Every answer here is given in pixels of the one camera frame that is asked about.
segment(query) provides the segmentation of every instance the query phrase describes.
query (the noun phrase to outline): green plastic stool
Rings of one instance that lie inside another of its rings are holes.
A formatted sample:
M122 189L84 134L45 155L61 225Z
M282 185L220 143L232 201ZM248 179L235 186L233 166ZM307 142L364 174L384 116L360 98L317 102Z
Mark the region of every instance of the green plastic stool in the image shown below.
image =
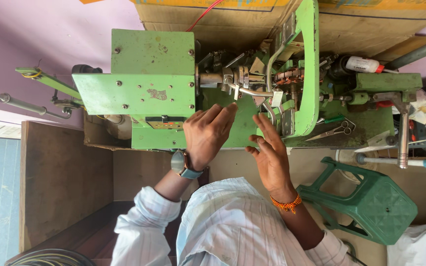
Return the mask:
M311 186L299 185L297 188L302 200L313 205L325 218L325 225L330 230L340 229L376 243L394 245L417 216L415 203L382 173L335 162L330 157L321 162L328 167L318 179ZM347 197L320 191L321 185L337 169L353 173L361 182ZM353 221L349 225L338 224L322 207L346 214Z

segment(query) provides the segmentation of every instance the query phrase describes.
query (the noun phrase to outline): orange thread bracelet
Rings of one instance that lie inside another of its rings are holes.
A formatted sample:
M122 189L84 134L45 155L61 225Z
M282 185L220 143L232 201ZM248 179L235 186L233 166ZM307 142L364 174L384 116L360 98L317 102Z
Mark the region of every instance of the orange thread bracelet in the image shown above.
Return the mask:
M282 210L286 212L288 212L290 209L293 212L293 214L295 214L295 207L302 202L302 198L300 198L300 195L298 193L297 193L297 198L291 203L280 203L280 202L277 202L275 199L273 199L272 196L270 197L272 200L272 204L274 204L275 206L281 208Z

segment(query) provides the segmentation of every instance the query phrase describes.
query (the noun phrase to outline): shirt sleeve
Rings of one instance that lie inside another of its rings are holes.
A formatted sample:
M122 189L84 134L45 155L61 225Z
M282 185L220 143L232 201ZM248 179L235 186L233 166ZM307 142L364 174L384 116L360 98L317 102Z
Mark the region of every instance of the shirt sleeve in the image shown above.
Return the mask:
M165 266L169 244L163 233L180 213L180 202L171 202L152 187L143 187L134 197L135 206L127 215L119 215L118 233L111 266Z
M308 258L316 266L359 266L346 254L348 247L328 230L325 237L314 248L306 250Z

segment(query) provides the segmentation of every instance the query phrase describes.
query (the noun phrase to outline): watch face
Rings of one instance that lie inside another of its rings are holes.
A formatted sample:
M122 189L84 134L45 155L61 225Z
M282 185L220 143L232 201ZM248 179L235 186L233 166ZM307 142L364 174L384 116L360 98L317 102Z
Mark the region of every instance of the watch face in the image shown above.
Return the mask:
M185 166L185 157L181 151L177 150L174 153L174 155L172 156L172 160L170 160L170 166L172 167L174 173L182 173Z

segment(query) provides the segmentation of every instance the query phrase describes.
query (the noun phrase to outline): scissors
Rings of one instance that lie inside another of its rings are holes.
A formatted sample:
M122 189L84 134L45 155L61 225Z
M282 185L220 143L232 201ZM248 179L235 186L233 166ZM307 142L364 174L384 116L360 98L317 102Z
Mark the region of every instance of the scissors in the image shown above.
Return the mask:
M351 127L349 127L348 121L343 121L343 122L341 122L341 125L339 127L335 128L335 129L332 129L330 131L327 131L325 133L322 133L320 135L314 136L312 138L309 138L309 139L306 140L306 142L307 141L313 141L313 140L321 139L321 138L332 136L332 135L339 134L339 133L344 133L346 135L349 135L349 134L351 134L352 131L353 130L351 129Z

